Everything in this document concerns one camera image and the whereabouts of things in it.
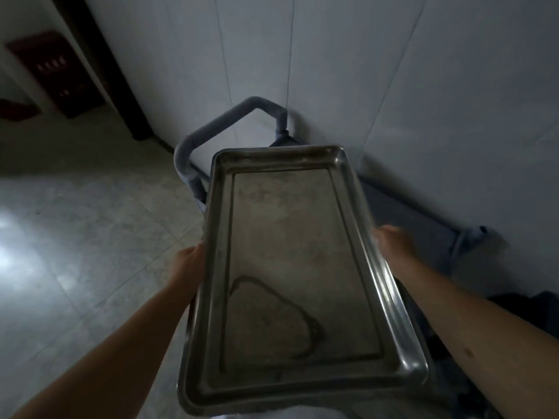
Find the stainless steel tray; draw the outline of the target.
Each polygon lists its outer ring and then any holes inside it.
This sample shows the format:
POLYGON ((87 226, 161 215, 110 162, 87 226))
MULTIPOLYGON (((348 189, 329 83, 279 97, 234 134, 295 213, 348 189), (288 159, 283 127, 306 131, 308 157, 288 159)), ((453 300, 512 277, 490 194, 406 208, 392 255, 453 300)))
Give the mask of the stainless steel tray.
POLYGON ((193 416, 427 400, 430 361, 338 146, 222 150, 178 400, 193 416))

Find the person's right forearm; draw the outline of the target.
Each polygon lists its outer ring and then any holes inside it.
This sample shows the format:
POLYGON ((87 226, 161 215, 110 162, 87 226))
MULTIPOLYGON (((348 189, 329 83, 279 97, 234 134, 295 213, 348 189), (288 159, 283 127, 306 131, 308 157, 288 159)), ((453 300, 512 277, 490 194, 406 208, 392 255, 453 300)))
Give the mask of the person's right forearm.
POLYGON ((559 340, 415 256, 397 256, 388 263, 456 363, 500 415, 559 419, 559 340))

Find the grey service cart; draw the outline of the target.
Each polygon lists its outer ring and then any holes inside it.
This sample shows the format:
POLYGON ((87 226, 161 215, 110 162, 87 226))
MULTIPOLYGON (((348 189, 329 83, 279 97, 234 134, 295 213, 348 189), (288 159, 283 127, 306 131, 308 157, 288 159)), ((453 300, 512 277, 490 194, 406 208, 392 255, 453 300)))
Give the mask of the grey service cart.
MULTIPOLYGON (((204 215, 206 215, 206 205, 213 178, 213 159, 220 151, 319 146, 306 145, 291 137, 287 124, 288 111, 286 108, 261 97, 250 97, 192 132, 177 145, 174 150, 174 166, 180 178, 188 185, 204 215)), ((355 175, 371 213, 373 226, 392 224, 406 228, 414 236, 416 247, 423 260, 444 273, 451 273, 460 257, 478 248, 491 236, 491 231, 482 226, 459 229, 448 225, 406 202, 402 197, 381 189, 377 184, 359 177, 356 173, 355 175)), ((429 398, 415 401, 398 401, 391 398, 383 401, 355 402, 344 408, 324 408, 341 410, 348 417, 359 417, 359 414, 367 417, 368 409, 371 409, 373 417, 451 417, 457 403, 455 393, 458 390, 444 381, 444 376, 431 357, 427 343, 431 331, 426 319, 403 286, 399 283, 396 284, 430 361, 429 398)), ((256 413, 278 412, 278 410, 269 409, 256 413)))

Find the person's right hand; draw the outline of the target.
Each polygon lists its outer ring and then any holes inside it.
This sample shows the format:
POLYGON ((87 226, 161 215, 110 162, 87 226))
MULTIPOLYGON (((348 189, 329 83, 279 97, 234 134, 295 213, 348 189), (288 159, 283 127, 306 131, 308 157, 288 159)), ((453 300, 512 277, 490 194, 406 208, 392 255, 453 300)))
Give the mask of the person's right hand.
POLYGON ((384 225, 372 228, 377 245, 392 273, 398 278, 413 274, 420 264, 412 238, 401 228, 384 225))

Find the dark wooden door frame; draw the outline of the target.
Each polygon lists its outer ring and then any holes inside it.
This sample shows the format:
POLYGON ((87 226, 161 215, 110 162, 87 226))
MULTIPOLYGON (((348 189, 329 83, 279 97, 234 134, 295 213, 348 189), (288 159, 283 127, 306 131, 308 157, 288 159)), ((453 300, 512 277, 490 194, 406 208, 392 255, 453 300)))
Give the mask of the dark wooden door frame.
POLYGON ((134 140, 155 136, 85 0, 51 0, 134 140))

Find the person's dark clothing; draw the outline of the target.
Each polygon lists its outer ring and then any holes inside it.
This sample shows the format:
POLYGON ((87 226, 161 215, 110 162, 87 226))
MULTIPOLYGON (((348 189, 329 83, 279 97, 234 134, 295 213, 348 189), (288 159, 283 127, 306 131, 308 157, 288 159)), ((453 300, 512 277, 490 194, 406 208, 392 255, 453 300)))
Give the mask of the person's dark clothing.
POLYGON ((559 340, 559 294, 543 291, 528 297, 504 293, 486 299, 559 340))

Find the dark red wall cabinet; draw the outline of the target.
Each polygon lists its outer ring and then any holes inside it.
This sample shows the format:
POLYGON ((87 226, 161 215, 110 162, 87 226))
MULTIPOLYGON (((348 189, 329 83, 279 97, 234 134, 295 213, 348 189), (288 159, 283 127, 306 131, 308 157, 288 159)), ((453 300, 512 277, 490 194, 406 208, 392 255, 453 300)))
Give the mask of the dark red wall cabinet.
POLYGON ((74 49, 59 32, 32 34, 7 42, 6 48, 26 67, 66 118, 105 104, 74 49))

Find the person's left forearm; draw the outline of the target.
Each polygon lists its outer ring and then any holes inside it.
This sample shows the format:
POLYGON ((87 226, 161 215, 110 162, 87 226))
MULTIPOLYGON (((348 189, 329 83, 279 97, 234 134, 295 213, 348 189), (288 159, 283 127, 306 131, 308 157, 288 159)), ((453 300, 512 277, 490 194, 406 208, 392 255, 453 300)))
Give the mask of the person's left forearm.
POLYGON ((168 284, 10 419, 136 419, 198 287, 168 284))

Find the person's left hand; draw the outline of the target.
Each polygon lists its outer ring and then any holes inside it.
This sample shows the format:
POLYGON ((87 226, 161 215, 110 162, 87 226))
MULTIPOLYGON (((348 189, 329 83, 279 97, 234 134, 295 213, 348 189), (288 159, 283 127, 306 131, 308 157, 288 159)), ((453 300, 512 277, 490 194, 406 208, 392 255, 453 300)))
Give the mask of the person's left hand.
POLYGON ((167 287, 185 303, 191 302, 205 278, 205 267, 206 246, 203 242, 180 250, 171 262, 167 287))

